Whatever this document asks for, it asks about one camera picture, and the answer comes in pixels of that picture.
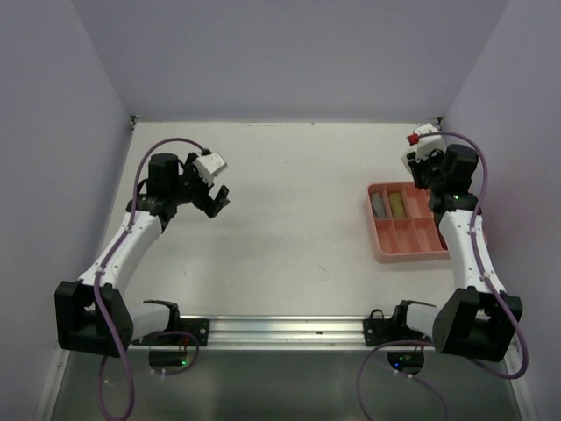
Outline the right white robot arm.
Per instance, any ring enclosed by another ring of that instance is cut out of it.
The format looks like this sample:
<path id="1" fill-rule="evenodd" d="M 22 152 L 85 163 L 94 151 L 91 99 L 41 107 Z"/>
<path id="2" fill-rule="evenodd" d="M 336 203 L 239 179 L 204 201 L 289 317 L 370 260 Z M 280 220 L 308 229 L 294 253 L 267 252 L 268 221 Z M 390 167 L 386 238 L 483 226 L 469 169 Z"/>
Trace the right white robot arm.
<path id="1" fill-rule="evenodd" d="M 416 187 L 430 193 L 456 288 L 441 307 L 401 301 L 392 316 L 392 337 L 407 345 L 425 336 L 440 353 L 499 362 L 521 319 L 522 301 L 507 293 L 486 248 L 479 199 L 470 191 L 479 156 L 469 146 L 420 140 L 403 159 Z"/>

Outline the olive and cream underwear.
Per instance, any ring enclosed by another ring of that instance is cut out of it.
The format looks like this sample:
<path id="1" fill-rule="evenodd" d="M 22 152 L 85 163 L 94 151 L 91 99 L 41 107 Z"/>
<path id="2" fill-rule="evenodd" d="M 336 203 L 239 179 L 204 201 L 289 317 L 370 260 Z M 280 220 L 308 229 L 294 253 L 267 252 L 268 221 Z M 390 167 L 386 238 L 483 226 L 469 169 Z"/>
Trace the olive and cream underwear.
<path id="1" fill-rule="evenodd" d="M 392 217 L 395 219 L 404 219 L 408 217 L 405 202 L 401 192 L 395 191 L 387 194 Z"/>

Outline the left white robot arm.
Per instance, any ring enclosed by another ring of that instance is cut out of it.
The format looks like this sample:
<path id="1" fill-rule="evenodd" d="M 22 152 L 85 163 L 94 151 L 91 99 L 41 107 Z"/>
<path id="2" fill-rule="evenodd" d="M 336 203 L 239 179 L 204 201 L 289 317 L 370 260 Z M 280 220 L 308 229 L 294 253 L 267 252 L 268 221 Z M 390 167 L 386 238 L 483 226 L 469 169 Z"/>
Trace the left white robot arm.
<path id="1" fill-rule="evenodd" d="M 54 292 L 58 343 L 81 353 L 118 357 L 131 342 L 153 335 L 162 344 L 180 338 L 176 303 L 150 299 L 133 309 L 124 293 L 151 245 L 167 229 L 177 210 L 193 204 L 208 218 L 230 202 L 221 186 L 212 196 L 224 157 L 208 149 L 181 160 L 173 153 L 145 155 L 138 165 L 134 190 L 117 233 L 76 281 L 63 281 Z"/>

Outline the grey and cream underwear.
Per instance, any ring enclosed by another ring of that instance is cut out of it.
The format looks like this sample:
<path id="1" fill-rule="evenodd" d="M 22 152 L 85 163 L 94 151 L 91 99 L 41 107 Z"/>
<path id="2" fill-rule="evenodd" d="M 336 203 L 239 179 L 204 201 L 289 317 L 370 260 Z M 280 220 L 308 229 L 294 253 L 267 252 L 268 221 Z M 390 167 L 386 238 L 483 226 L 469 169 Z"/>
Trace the grey and cream underwear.
<path id="1" fill-rule="evenodd" d="M 374 192 L 370 196 L 373 215 L 378 219 L 388 219 L 387 209 L 381 193 Z"/>

